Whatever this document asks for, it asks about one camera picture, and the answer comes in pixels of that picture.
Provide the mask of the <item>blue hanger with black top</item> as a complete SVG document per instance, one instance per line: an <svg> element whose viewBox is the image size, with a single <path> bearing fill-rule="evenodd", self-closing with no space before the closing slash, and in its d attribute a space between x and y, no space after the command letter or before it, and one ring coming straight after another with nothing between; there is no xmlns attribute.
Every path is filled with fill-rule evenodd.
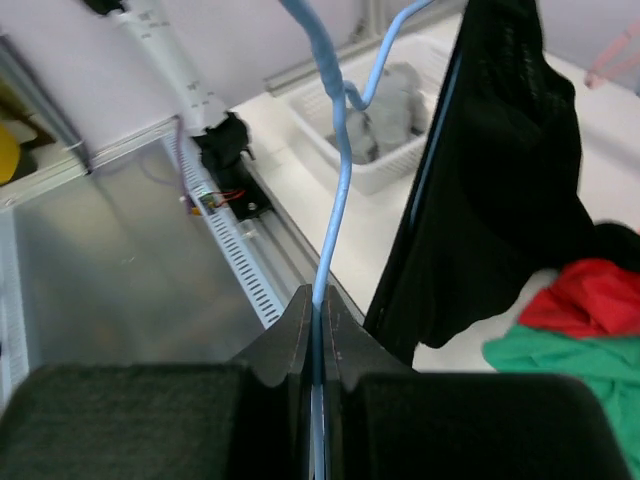
<svg viewBox="0 0 640 480"><path fill-rule="evenodd" d="M415 1L395 16L383 38L366 88L363 93L359 93L355 85L343 80L334 45L323 22L309 3L299 0L281 3L281 6L304 30L310 42L313 59L325 93L332 102L333 127L340 152L338 184L312 289L310 407L313 467L316 479L328 477L323 406L324 347L321 311L352 175L352 149L346 127L346 104L350 103L358 111L364 111L369 107L376 93L385 62L401 27L410 17L429 5L428 1Z"/></svg>

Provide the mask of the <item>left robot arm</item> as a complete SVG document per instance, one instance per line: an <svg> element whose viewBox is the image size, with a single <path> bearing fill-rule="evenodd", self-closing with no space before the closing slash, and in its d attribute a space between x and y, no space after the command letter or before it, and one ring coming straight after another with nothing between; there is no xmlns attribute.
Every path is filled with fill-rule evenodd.
<svg viewBox="0 0 640 480"><path fill-rule="evenodd" d="M248 150L248 128L183 48L162 3L87 1L85 5L116 21L142 49L178 100L184 130L200 147L203 165L211 171L235 167Z"/></svg>

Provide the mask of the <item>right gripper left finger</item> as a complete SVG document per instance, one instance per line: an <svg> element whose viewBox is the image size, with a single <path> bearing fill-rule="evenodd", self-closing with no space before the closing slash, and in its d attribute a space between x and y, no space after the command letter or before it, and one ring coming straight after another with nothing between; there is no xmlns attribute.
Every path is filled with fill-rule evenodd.
<svg viewBox="0 0 640 480"><path fill-rule="evenodd" d="M311 296L218 364L57 365L1 417L5 479L305 479Z"/></svg>

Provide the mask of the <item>pink wire hanger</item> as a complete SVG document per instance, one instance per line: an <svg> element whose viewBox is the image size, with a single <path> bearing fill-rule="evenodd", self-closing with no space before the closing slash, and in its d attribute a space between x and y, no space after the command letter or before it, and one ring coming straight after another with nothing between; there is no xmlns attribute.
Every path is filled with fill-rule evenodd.
<svg viewBox="0 0 640 480"><path fill-rule="evenodd" d="M627 26L596 57L583 83L597 89L639 66L639 22Z"/></svg>

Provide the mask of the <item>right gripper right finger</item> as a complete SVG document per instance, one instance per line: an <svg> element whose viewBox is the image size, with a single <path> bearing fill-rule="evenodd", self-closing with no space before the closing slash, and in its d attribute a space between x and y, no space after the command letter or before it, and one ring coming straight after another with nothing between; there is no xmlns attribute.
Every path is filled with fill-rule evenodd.
<svg viewBox="0 0 640 480"><path fill-rule="evenodd" d="M419 373L322 307L330 479L627 479L596 397L563 375Z"/></svg>

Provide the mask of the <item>grey tank top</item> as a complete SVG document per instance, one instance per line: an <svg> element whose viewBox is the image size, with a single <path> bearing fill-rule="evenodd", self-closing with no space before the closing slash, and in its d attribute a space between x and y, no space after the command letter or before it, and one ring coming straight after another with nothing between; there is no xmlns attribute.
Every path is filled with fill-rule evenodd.
<svg viewBox="0 0 640 480"><path fill-rule="evenodd" d="M346 128L352 162L366 165L426 132L429 113L421 91L422 79L408 62L387 64L376 94L364 111L346 101Z"/></svg>

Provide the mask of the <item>black tank top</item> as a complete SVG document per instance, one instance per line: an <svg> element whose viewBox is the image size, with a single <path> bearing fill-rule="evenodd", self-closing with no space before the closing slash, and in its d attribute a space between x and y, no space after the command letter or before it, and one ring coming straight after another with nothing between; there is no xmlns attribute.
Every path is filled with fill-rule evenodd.
<svg viewBox="0 0 640 480"><path fill-rule="evenodd" d="M411 364L506 312L530 277L583 259L639 268L639 237L578 196L573 84L543 55L533 1L471 1L364 326Z"/></svg>

